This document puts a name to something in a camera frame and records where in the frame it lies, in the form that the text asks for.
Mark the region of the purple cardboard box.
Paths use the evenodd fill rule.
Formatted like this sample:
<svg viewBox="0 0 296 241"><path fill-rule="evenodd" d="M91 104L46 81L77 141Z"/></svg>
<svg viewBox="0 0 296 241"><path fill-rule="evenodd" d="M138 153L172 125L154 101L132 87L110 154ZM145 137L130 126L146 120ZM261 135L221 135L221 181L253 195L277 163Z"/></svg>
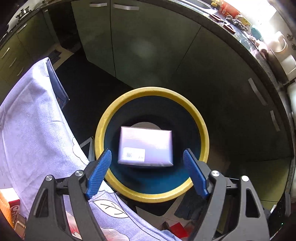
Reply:
<svg viewBox="0 0 296 241"><path fill-rule="evenodd" d="M122 126L117 162L139 167L172 167L172 131Z"/></svg>

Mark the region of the orange foam net sleeve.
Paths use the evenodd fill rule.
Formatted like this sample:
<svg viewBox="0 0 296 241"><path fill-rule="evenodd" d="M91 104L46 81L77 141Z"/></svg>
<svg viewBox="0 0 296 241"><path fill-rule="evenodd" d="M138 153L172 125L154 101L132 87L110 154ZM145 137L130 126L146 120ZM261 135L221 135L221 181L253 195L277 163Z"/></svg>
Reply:
<svg viewBox="0 0 296 241"><path fill-rule="evenodd" d="M0 209L4 217L8 221L8 223L11 225L11 227L13 227L13 221L11 217L11 208L10 208L9 202L5 199L5 197L1 192L0 192Z"/></svg>

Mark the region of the red white small carton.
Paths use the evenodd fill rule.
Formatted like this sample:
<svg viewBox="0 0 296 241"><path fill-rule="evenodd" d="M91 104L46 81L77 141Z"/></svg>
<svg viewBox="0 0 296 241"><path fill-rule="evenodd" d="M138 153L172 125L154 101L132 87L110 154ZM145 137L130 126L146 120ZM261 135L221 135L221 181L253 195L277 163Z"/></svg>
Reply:
<svg viewBox="0 0 296 241"><path fill-rule="evenodd" d="M20 203L20 199L9 201L12 222L15 222L17 214L20 213Z"/></svg>

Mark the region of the purple floral tablecloth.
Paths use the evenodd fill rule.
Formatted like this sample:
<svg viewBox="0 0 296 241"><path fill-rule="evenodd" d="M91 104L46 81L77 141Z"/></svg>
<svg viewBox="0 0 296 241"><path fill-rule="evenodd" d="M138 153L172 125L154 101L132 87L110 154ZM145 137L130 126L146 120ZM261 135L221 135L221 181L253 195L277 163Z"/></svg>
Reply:
<svg viewBox="0 0 296 241"><path fill-rule="evenodd" d="M44 58L1 104L1 185L14 188L25 217L47 175L68 177L88 164L56 99L52 85L58 82L49 58ZM89 204L108 240L177 239L139 217L106 183Z"/></svg>

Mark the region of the green kitchen cabinets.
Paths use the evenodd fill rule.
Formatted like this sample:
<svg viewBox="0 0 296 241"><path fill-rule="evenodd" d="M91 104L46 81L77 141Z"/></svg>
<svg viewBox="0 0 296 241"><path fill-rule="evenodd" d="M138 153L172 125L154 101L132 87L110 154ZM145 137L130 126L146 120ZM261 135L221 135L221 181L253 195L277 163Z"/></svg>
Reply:
<svg viewBox="0 0 296 241"><path fill-rule="evenodd" d="M118 79L189 99L230 160L292 158L288 100L255 45L200 1L1 1L1 98L54 44L84 53L89 89Z"/></svg>

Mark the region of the yellow rimmed blue trash bin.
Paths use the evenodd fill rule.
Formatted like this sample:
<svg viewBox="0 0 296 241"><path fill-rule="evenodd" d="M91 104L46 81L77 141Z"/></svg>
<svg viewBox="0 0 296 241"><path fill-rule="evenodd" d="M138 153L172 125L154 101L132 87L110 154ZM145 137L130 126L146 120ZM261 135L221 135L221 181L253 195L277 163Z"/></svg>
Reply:
<svg viewBox="0 0 296 241"><path fill-rule="evenodd" d="M198 160L209 156L206 124L182 95L142 87L118 97L106 109L95 134L95 154L112 152L106 180L135 201L160 203L188 191L193 183L183 163L190 149Z"/></svg>

